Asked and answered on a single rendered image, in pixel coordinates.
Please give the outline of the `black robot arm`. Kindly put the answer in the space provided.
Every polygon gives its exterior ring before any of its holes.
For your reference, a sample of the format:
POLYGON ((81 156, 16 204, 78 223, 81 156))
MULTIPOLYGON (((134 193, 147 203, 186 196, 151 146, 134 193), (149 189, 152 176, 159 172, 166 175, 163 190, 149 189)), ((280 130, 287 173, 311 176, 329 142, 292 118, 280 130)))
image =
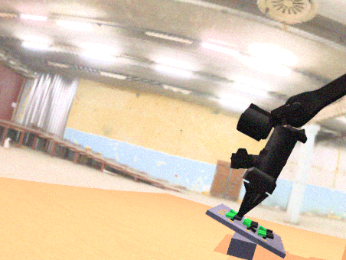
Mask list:
MULTIPOLYGON (((319 89, 306 91, 286 100, 285 105, 268 112, 250 104, 239 117, 237 131, 257 141, 266 140, 266 145, 276 148, 288 158, 297 141, 307 141, 305 129, 295 129, 305 125, 324 107, 346 95, 346 73, 319 89), (287 125, 286 127, 284 125, 287 125)), ((230 167, 234 169, 260 169, 263 154, 248 154, 245 148, 238 148, 231 154, 230 167)))

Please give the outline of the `grey switch panel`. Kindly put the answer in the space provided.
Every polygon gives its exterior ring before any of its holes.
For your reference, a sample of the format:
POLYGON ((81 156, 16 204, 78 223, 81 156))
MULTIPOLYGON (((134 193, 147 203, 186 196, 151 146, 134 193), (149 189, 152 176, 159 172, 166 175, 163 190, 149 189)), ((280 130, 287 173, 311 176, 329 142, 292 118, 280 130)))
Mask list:
POLYGON ((235 231, 230 240, 227 255, 253 260, 257 244, 273 254, 285 258, 286 252, 281 237, 248 217, 239 217, 235 210, 223 203, 205 213, 227 228, 235 231))

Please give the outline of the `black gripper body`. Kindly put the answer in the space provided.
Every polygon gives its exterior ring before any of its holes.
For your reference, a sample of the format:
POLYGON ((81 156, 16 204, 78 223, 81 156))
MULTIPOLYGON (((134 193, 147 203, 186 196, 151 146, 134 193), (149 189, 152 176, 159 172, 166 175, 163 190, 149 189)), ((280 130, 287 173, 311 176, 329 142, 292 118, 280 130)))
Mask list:
POLYGON ((263 156, 259 169, 256 167, 247 169, 242 178, 249 181, 249 184, 257 190, 271 195, 276 188, 276 180, 285 167, 288 157, 268 145, 264 147, 261 153, 263 156))

